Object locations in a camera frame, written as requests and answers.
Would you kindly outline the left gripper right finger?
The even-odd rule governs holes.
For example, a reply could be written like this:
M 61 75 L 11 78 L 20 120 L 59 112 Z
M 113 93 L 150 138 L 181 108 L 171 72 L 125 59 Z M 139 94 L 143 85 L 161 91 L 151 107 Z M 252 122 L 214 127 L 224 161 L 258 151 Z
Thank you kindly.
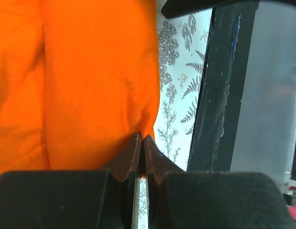
M 294 229 L 273 180 L 255 172 L 185 172 L 144 140 L 150 229 Z

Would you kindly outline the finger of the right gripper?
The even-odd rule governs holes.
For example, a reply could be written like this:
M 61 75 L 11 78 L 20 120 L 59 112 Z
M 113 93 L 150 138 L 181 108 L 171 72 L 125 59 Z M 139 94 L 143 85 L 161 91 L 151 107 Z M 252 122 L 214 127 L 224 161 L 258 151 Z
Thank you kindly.
M 194 12 L 235 3 L 259 2 L 259 0 L 168 0 L 161 9 L 166 19 L 174 19 Z

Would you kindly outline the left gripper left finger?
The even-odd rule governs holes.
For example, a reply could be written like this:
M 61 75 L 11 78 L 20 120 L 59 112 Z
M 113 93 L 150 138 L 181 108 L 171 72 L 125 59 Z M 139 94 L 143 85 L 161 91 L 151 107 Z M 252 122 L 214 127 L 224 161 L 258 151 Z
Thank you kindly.
M 141 140 L 99 169 L 1 174 L 0 229 L 137 228 Z

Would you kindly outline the orange t shirt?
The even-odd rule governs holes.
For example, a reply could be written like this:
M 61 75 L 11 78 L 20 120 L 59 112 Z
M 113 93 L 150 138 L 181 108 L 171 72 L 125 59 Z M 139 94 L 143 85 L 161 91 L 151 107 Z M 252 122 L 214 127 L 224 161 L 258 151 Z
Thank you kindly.
M 95 169 L 160 101 L 154 0 L 0 0 L 0 174 Z

